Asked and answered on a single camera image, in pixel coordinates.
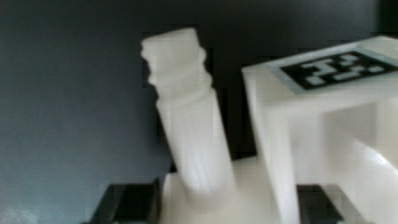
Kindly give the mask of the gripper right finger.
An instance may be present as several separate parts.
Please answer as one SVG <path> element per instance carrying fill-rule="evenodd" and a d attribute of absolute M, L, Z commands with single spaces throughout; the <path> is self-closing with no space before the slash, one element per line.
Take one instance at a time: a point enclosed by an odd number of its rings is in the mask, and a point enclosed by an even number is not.
<path fill-rule="evenodd" d="M 341 224 L 343 216 L 318 185 L 297 186 L 300 224 Z"/>

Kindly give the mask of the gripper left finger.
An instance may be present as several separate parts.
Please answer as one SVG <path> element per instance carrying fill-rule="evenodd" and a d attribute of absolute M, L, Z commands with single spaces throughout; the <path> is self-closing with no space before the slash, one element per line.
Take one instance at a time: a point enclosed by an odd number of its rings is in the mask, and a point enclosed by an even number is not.
<path fill-rule="evenodd" d="M 87 224 L 158 224 L 160 184 L 109 186 Z"/>

